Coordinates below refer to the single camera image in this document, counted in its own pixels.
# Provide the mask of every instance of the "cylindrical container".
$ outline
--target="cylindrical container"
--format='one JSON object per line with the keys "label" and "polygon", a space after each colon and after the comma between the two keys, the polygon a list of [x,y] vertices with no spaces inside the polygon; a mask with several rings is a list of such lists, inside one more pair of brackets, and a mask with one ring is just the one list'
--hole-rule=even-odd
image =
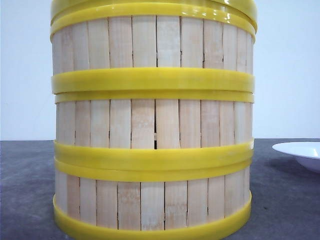
{"label": "cylindrical container", "polygon": [[221,239],[249,219],[252,0],[53,0],[55,221]]}

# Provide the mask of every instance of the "yellow lid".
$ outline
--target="yellow lid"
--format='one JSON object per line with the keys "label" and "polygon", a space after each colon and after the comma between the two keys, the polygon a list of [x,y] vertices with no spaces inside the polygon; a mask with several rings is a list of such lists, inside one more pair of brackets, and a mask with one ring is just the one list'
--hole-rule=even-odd
{"label": "yellow lid", "polygon": [[[229,6],[233,9],[236,9],[245,15],[247,15],[253,22],[254,28],[257,30],[257,7],[253,0],[194,0],[194,5],[203,5],[206,1],[219,3],[225,6]],[[51,24],[57,15],[62,14],[63,11],[69,9],[70,7],[81,7],[81,5],[87,5],[89,3],[99,3],[99,4],[119,4],[119,3],[130,3],[130,0],[52,0],[51,3]],[[151,0],[148,2],[176,2],[184,4],[186,0]]]}

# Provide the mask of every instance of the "white background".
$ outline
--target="white background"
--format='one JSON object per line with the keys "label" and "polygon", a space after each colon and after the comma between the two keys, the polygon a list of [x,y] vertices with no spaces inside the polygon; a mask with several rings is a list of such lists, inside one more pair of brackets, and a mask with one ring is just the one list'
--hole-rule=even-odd
{"label": "white background", "polygon": [[[255,138],[320,138],[320,2],[256,0]],[[52,140],[49,0],[1,1],[1,140]]]}

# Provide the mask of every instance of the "gray table surface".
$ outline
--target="gray table surface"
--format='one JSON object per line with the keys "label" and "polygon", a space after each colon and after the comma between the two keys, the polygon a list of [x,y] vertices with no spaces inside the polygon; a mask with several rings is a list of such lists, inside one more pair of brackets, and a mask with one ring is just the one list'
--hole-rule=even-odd
{"label": "gray table surface", "polygon": [[[320,174],[272,150],[282,142],[256,139],[248,223],[227,240],[320,240]],[[52,141],[2,141],[2,240],[71,240],[54,223]]]}

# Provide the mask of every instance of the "white bowl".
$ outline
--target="white bowl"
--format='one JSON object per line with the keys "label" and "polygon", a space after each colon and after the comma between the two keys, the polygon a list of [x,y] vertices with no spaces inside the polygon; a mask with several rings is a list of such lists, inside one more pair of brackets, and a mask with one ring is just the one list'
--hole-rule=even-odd
{"label": "white bowl", "polygon": [[284,142],[272,148],[278,152],[295,156],[306,169],[320,174],[320,142]]}

